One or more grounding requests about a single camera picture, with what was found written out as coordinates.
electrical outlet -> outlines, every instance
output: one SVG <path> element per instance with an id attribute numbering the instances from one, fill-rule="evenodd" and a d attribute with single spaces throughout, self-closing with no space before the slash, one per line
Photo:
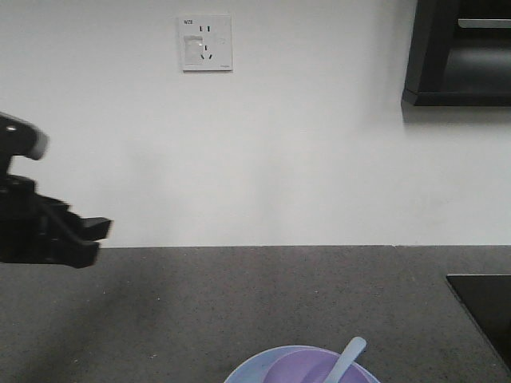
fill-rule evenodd
<path id="1" fill-rule="evenodd" d="M 231 16 L 178 18 L 184 71 L 232 70 Z"/>

white spoon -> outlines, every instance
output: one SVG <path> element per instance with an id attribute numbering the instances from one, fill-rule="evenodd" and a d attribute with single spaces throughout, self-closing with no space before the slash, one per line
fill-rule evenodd
<path id="1" fill-rule="evenodd" d="M 364 338 L 354 337 L 351 339 L 323 383 L 339 383 L 343 375 L 350 368 L 351 363 L 366 348 L 366 345 L 367 342 Z"/>

